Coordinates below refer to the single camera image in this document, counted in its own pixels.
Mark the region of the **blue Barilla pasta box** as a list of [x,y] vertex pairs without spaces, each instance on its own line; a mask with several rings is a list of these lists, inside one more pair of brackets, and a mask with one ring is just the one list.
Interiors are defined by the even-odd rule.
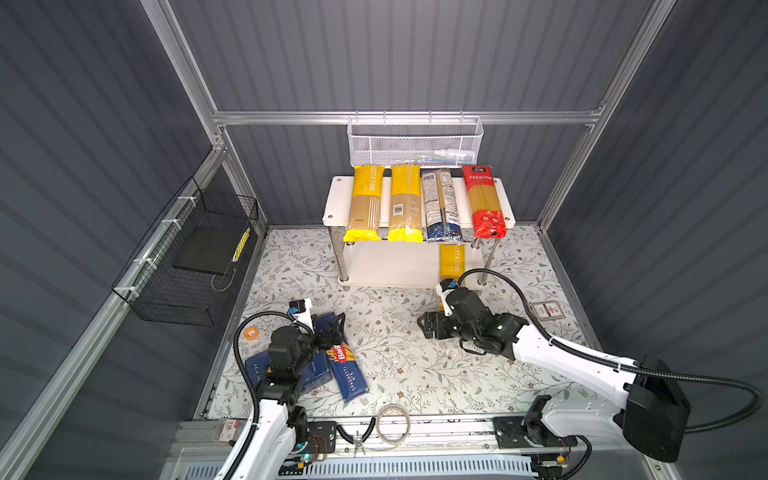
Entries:
[[[245,360],[244,366],[249,383],[255,389],[259,388],[264,379],[268,380],[267,384],[270,384],[270,381],[276,385],[287,384],[286,380],[277,381],[272,376],[271,361],[267,351],[262,351],[249,357]],[[317,353],[302,372],[301,380],[299,381],[300,396],[308,394],[310,391],[330,382],[332,379],[333,376],[324,354]]]

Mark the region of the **blue Barilla spaghetti box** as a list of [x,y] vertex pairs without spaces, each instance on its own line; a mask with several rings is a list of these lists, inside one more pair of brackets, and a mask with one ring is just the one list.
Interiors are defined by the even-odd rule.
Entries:
[[342,400],[349,403],[368,392],[368,385],[354,352],[346,341],[340,346],[322,351],[335,378]]

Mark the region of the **yellow Pastatime bag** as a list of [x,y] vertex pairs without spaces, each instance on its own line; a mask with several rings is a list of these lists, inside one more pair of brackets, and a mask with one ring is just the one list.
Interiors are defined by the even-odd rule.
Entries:
[[459,279],[465,273],[465,245],[441,243],[439,256],[439,282],[453,278],[459,286]]
[[355,168],[353,192],[343,241],[380,241],[379,228],[383,188],[383,166]]
[[390,242],[422,243],[421,175],[417,165],[393,165],[391,174]]

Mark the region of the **clear blue spaghetti bag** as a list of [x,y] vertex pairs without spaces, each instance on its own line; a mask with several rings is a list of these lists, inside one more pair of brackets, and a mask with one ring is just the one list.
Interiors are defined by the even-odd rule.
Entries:
[[421,176],[426,240],[459,244],[463,242],[458,206],[449,169],[431,170]]

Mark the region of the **red spaghetti bag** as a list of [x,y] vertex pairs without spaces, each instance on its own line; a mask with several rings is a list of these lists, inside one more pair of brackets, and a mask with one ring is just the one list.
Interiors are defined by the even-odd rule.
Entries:
[[475,238],[500,239],[507,228],[489,166],[462,167]]

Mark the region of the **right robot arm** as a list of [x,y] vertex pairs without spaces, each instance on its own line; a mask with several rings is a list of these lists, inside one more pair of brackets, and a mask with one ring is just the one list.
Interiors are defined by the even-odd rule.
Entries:
[[[685,436],[741,422],[762,407],[765,396],[755,386],[716,376],[676,373],[659,359],[618,357],[566,341],[546,331],[530,304],[523,316],[494,313],[462,278],[444,279],[436,287],[442,308],[422,314],[417,324],[428,339],[457,339],[476,356],[496,355],[556,373],[599,396],[565,406],[539,395],[521,423],[536,446],[567,437],[623,438],[643,455],[674,463]],[[692,410],[681,386],[714,385],[750,394],[747,405],[721,419],[692,425]]]

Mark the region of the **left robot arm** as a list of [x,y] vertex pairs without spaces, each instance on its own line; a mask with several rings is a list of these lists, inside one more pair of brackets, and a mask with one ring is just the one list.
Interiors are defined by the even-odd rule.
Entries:
[[[252,411],[216,474],[218,479],[275,479],[282,470],[302,471],[327,456],[328,448],[310,436],[305,408],[297,404],[303,372],[331,339],[328,333],[315,329],[316,316],[311,308],[309,298],[292,300],[286,312],[258,312],[248,316],[235,331],[232,350],[246,381]],[[251,382],[239,337],[252,321],[267,316],[283,318],[288,324],[272,333],[267,350],[270,367],[260,381]]]

